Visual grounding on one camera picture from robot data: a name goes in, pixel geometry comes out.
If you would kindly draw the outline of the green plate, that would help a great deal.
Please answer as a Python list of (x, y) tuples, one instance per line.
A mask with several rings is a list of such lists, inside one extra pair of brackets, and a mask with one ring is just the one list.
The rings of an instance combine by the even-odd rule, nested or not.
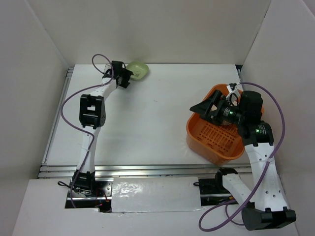
[(130, 78), (134, 81), (140, 81), (145, 78), (149, 73), (149, 67), (147, 64), (140, 61), (132, 61), (127, 66), (126, 69), (132, 72)]

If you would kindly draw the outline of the orange plastic bin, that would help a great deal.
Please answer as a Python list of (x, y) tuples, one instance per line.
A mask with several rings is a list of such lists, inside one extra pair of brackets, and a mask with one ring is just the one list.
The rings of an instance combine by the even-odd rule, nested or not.
[(242, 120), (238, 125), (214, 125), (208, 122), (208, 118), (201, 118), (199, 114), (192, 112), (186, 124), (187, 145), (192, 151), (221, 166), (238, 159), (247, 145), (257, 147), (260, 143), (273, 143), (271, 128), (261, 119), (263, 100), (260, 93), (219, 84), (202, 101), (215, 90), (220, 90), (221, 98), (239, 108)]

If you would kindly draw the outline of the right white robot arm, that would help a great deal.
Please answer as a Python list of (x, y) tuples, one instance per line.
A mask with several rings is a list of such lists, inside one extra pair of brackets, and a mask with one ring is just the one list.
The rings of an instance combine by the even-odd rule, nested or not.
[(190, 107), (190, 111), (214, 125), (231, 123), (237, 131), (249, 157), (254, 181), (249, 190), (232, 169), (220, 169), (214, 181), (219, 192), (229, 191), (242, 206), (241, 217), (248, 231), (280, 229), (296, 221), (296, 212), (289, 209), (281, 191), (274, 152), (271, 126), (262, 121), (263, 100), (255, 91), (244, 91), (237, 106), (216, 90), (206, 100)]

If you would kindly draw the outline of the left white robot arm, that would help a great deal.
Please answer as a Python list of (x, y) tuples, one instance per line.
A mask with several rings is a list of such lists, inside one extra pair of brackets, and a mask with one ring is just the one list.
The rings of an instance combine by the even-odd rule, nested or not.
[(122, 61), (113, 60), (111, 65), (105, 67), (101, 85), (80, 97), (79, 121), (83, 139), (80, 160), (72, 178), (72, 185), (86, 196), (92, 196), (97, 191), (95, 150), (101, 127), (106, 121), (105, 100), (117, 87), (127, 88), (133, 75)]

